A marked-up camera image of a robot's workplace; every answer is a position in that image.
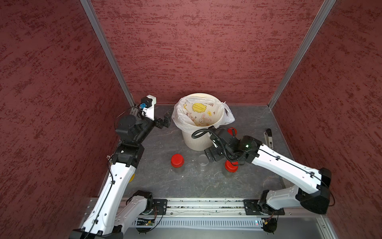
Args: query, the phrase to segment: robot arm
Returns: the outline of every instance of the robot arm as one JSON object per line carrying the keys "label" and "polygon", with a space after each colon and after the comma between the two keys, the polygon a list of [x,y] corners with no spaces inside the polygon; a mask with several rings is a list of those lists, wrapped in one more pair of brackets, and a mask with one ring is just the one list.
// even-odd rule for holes
{"label": "robot arm", "polygon": [[127,228],[142,212],[153,207],[152,194],[137,191],[116,216],[123,193],[141,160],[144,147],[142,141],[154,127],[170,126],[173,108],[163,119],[154,117],[156,98],[148,95],[134,108],[137,115],[129,114],[120,119],[115,130],[121,141],[111,158],[109,174],[101,195],[81,229],[73,230],[69,239],[112,238],[122,239]]}
{"label": "robot arm", "polygon": [[295,185],[277,191],[265,190],[259,200],[257,209],[266,214],[284,207],[303,206],[307,210],[325,214],[330,200],[331,172],[299,164],[264,145],[261,141],[244,136],[238,140],[235,135],[227,132],[226,127],[215,129],[200,129],[193,133],[198,138],[210,133],[214,145],[205,150],[209,161],[225,158],[239,165],[245,162],[264,167],[288,179]]}

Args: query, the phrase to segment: black mounting plate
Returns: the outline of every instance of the black mounting plate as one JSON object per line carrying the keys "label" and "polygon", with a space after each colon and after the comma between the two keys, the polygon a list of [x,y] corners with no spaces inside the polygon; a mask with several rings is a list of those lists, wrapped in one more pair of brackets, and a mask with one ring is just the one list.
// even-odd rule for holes
{"label": "black mounting plate", "polygon": [[[153,199],[153,203],[152,203],[152,206],[153,207],[157,207],[157,214],[158,215],[166,215],[166,211],[167,211],[167,199]],[[147,216],[147,215],[154,215],[154,209],[151,210],[148,214],[140,214],[142,216]]]}
{"label": "black mounting plate", "polygon": [[[259,201],[258,199],[255,199],[255,200],[244,199],[243,200],[246,215],[264,216],[264,214],[262,214],[260,211],[258,211],[257,208],[255,207],[255,205],[257,205],[258,201]],[[280,215],[280,216],[285,215],[285,211],[283,208],[281,208],[279,210],[275,210],[274,215]]]}

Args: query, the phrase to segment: white plastic bag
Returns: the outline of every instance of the white plastic bag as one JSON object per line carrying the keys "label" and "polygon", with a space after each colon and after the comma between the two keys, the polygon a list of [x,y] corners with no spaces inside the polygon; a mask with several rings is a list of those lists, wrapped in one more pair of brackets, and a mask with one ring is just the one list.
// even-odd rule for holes
{"label": "white plastic bag", "polygon": [[197,93],[181,98],[174,106],[172,119],[186,133],[199,128],[230,124],[235,118],[226,103],[209,94]]}

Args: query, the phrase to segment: white trash bin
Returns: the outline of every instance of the white trash bin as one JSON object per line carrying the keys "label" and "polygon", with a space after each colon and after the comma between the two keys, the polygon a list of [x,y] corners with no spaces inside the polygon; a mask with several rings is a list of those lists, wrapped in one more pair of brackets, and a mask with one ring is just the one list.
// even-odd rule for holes
{"label": "white trash bin", "polygon": [[192,150],[203,151],[212,146],[210,134],[191,138],[192,133],[201,128],[218,128],[230,124],[235,118],[225,102],[209,94],[195,93],[178,101],[174,106],[172,120],[182,130],[186,145]]}

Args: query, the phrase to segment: yellow object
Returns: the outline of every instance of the yellow object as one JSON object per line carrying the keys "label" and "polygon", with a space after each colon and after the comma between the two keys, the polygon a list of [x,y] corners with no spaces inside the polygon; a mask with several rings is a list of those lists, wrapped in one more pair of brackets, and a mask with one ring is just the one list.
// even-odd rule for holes
{"label": "yellow object", "polygon": [[129,182],[131,182],[134,179],[134,177],[135,177],[135,174],[133,174],[133,176],[130,178]]}
{"label": "yellow object", "polygon": [[203,113],[207,109],[207,106],[202,103],[195,103],[192,105],[192,110],[198,113]]}

